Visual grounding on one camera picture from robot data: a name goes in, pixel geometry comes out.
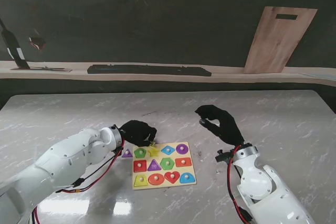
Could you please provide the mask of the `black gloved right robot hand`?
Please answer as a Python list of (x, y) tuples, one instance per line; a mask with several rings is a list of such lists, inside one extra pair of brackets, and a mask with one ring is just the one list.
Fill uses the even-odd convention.
[(214, 105), (202, 105), (195, 110), (200, 124), (229, 145), (243, 145), (244, 138), (235, 119), (225, 110)]

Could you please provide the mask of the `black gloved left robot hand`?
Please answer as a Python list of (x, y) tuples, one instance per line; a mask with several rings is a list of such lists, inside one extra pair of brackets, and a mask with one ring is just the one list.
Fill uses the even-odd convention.
[(157, 129), (145, 122), (131, 120), (123, 124), (119, 132), (125, 141), (138, 147), (147, 147), (154, 142)]

